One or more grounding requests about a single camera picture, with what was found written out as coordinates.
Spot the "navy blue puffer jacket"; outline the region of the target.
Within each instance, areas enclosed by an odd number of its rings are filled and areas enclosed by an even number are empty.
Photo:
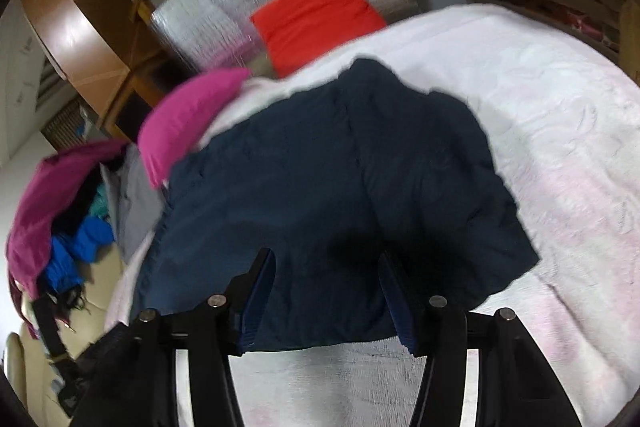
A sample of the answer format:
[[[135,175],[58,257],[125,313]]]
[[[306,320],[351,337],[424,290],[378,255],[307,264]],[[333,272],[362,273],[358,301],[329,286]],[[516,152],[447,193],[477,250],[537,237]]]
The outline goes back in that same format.
[[[265,247],[276,277],[257,351],[392,337],[381,259],[414,297],[466,309],[538,260],[472,110],[368,58],[172,168],[131,309],[188,311]]]

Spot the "blue garment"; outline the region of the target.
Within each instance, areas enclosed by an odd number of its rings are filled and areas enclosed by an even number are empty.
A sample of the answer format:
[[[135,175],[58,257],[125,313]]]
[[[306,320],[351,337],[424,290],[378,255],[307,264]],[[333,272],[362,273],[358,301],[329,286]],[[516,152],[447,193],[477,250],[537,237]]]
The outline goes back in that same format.
[[[43,271],[47,288],[64,294],[84,285],[78,265],[96,262],[98,251],[114,239],[111,223],[96,216],[85,217],[74,235],[53,235],[50,260]]]

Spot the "teal garment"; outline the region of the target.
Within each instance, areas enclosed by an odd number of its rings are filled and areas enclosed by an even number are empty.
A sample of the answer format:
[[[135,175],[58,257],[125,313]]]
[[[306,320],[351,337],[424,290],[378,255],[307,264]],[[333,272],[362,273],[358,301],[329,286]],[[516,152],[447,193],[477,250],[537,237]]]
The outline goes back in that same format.
[[[104,183],[101,183],[96,189],[96,195],[94,195],[94,199],[89,207],[89,215],[102,220],[107,220],[110,215],[110,208],[108,208],[108,198]]]

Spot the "purple velvet garment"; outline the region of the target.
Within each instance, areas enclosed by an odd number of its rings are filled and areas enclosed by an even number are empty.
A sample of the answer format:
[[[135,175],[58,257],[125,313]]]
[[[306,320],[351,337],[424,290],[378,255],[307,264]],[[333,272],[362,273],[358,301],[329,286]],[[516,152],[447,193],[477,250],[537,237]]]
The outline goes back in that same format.
[[[76,233],[90,216],[90,204],[102,183],[100,165],[122,156],[126,146],[118,140],[96,141],[43,158],[17,205],[6,240],[6,262],[14,307],[32,337],[37,325],[24,304],[55,294],[43,278],[51,237]]]

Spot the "grey garment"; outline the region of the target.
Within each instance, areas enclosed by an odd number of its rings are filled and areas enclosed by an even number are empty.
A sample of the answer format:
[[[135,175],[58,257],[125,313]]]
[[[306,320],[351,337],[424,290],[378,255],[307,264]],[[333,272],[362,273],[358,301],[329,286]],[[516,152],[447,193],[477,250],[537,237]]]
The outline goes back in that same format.
[[[129,265],[149,231],[160,220],[165,199],[146,176],[140,150],[129,144],[119,158],[100,165],[108,219],[122,261]]]

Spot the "magenta pillow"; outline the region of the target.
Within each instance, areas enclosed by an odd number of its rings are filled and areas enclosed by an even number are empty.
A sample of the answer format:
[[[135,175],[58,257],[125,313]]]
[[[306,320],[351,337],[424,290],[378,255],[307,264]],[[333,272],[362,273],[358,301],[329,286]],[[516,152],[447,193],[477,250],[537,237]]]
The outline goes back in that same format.
[[[215,117],[250,78],[246,68],[214,69],[172,90],[145,118],[138,134],[142,164],[153,188],[192,150]]]

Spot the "red-orange pillow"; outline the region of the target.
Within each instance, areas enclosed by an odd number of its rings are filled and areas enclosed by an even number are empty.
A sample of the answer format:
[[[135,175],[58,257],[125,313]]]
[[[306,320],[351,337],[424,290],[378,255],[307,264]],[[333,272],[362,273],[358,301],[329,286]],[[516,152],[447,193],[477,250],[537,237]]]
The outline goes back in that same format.
[[[272,0],[255,11],[250,21],[280,78],[346,42],[386,27],[368,0]]]

